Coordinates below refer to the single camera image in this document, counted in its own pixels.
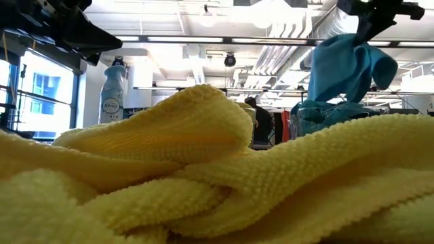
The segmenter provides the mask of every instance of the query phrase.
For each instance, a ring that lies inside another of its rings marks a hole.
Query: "spray bottle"
[[[122,82],[126,70],[122,65],[114,65],[105,70],[107,80],[101,90],[99,123],[120,121],[123,118]]]

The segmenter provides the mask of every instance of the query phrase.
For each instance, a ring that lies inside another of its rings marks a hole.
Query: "white ceiling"
[[[114,35],[265,37],[270,34],[271,28],[257,28],[254,22],[272,18],[273,11],[258,12],[248,10],[249,7],[233,7],[232,2],[233,0],[94,0],[85,13],[91,22]],[[323,8],[310,10],[312,17],[324,15],[335,2],[336,0],[323,0]],[[204,4],[208,4],[213,16],[203,15]],[[396,26],[379,34],[376,39],[434,40],[434,10],[428,9],[420,21],[410,20],[407,16],[397,16],[395,21]],[[205,76],[230,78],[236,68],[255,65],[262,50],[262,46],[257,45],[206,45],[204,48],[222,54],[212,55],[211,59],[203,62]],[[123,50],[126,49],[137,54],[143,50],[148,51],[155,64],[155,81],[186,80],[193,76],[190,64],[182,59],[182,45],[126,43]],[[122,50],[118,51],[118,55],[125,55]],[[398,61],[434,61],[434,49],[384,51]],[[224,57],[228,52],[235,54],[236,67],[224,66]],[[134,62],[135,58],[138,57],[127,57],[127,61]],[[102,57],[103,62],[111,62],[112,59],[113,56]],[[218,84],[217,79],[213,79],[213,85],[224,87],[226,83],[221,79]]]

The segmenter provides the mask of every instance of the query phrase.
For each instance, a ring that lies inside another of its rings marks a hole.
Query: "microfiber cloth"
[[[0,131],[0,243],[434,243],[433,117],[252,126],[201,85],[53,146]]]
[[[360,102],[372,79],[381,89],[390,86],[398,65],[392,57],[367,43],[354,46],[355,35],[332,37],[313,51],[308,98],[327,102],[346,94],[348,102]]]
[[[297,104],[291,110],[291,113],[298,119],[299,136],[311,134],[351,119],[380,115],[380,112],[364,108],[362,104],[354,102],[330,104],[312,100],[306,100],[303,103]]]

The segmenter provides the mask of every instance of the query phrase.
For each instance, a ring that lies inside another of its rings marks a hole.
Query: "yellow microfiber towel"
[[[53,146],[0,133],[0,243],[434,243],[434,118],[258,152],[252,126],[201,85]]]

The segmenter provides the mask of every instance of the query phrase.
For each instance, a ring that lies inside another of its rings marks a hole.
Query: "blue towel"
[[[367,43],[354,47],[354,39],[354,34],[337,35],[314,49],[308,99],[327,102],[346,94],[348,102],[360,102],[372,78],[378,88],[390,86],[396,61]]]
[[[380,112],[364,108],[362,104],[352,102],[329,104],[327,102],[306,100],[297,104],[291,110],[291,118],[295,118],[297,121],[298,136],[311,134],[351,119],[374,115],[380,115]]]

